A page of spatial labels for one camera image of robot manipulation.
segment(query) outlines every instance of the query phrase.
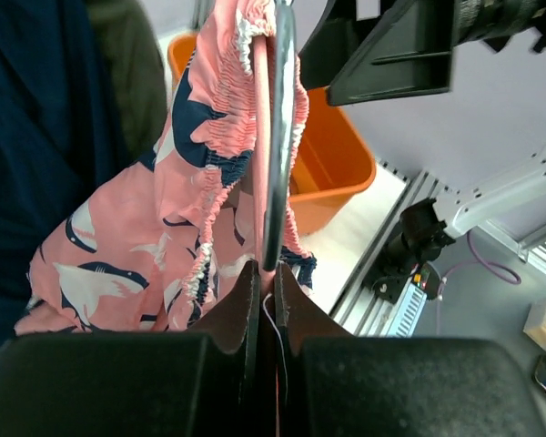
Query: dark green fabric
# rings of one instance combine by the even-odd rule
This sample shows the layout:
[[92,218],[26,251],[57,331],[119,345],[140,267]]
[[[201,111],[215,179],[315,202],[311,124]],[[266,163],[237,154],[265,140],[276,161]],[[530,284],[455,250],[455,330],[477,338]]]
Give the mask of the dark green fabric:
[[154,146],[167,117],[164,65],[137,0],[84,0],[116,93],[131,158]]

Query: gathered fabric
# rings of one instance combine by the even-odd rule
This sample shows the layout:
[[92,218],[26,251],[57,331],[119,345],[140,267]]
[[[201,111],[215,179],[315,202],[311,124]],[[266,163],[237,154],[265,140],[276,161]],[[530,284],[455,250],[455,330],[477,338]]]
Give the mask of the gathered fabric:
[[[18,334],[184,330],[223,299],[255,258],[249,162],[257,139],[252,41],[268,41],[272,0],[217,0],[197,36],[154,149],[98,189],[44,241]],[[308,117],[296,85],[292,162]],[[316,265],[288,204],[281,260],[308,292]]]

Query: gray wall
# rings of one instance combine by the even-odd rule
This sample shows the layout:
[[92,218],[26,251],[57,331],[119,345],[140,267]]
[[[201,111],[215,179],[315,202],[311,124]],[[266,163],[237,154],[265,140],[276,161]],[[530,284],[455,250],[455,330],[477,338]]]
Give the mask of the gray wall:
[[[186,25],[193,0],[143,0],[159,34]],[[359,0],[361,16],[378,0]],[[298,41],[308,38],[325,0],[295,0]],[[347,107],[375,154],[413,177],[429,169],[454,188],[517,164],[546,142],[546,53],[533,55],[532,31],[498,55],[482,43],[457,49],[453,92]],[[498,218],[514,237],[546,223],[546,198]]]

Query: gray floor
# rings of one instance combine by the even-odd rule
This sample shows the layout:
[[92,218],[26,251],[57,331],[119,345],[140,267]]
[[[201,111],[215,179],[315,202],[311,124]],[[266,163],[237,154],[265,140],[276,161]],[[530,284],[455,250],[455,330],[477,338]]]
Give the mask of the gray floor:
[[[516,269],[522,277],[520,286],[507,284],[481,266],[455,271],[445,289],[441,303],[441,336],[495,340],[518,362],[530,381],[541,349],[521,331],[530,304],[546,296],[546,277],[534,267],[519,261],[500,243],[477,231],[473,239],[486,259]],[[471,255],[462,239],[446,248],[437,261],[441,273]],[[436,303],[428,302],[422,312],[415,336],[432,337],[436,332]],[[530,382],[546,421],[546,399]]]

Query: orange bin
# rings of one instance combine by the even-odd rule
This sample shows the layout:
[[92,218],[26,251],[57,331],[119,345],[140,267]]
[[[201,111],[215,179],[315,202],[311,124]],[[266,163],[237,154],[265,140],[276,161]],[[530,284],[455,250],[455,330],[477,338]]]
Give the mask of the orange bin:
[[[195,43],[195,34],[179,36],[170,43],[167,55],[172,91]],[[368,188],[376,177],[374,157],[342,109],[326,103],[323,88],[310,90],[308,95],[308,123],[289,187],[289,202],[302,236],[326,226],[352,196]]]

